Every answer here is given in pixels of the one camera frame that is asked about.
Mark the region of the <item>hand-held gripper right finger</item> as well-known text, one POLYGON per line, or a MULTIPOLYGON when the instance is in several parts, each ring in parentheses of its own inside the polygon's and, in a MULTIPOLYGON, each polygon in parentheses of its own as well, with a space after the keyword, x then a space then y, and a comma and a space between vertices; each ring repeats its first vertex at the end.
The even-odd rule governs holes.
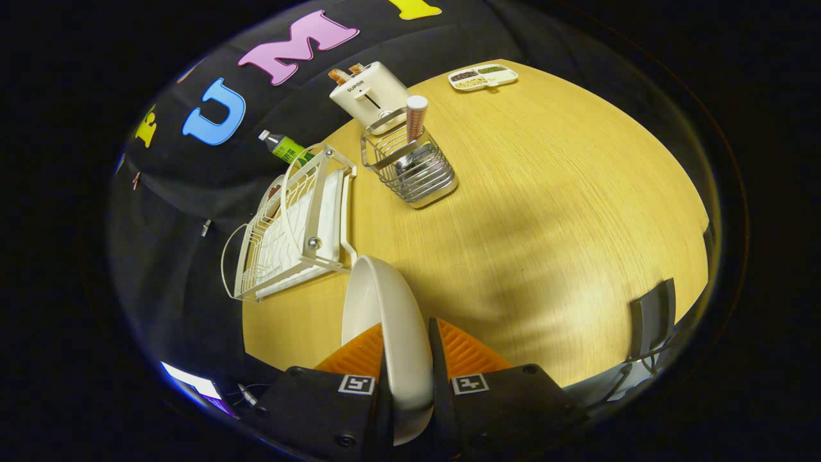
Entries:
POLYGON ((452 323, 429 319, 436 461, 534 461, 588 421, 533 363, 514 366, 452 323))

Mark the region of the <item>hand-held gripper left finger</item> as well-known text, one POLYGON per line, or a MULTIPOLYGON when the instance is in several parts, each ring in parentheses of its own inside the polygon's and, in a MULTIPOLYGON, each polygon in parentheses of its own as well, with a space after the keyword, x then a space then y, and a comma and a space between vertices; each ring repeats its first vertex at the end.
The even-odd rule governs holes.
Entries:
POLYGON ((393 396, 380 323, 313 368, 292 366, 261 396, 256 421, 308 461, 388 461, 393 396))

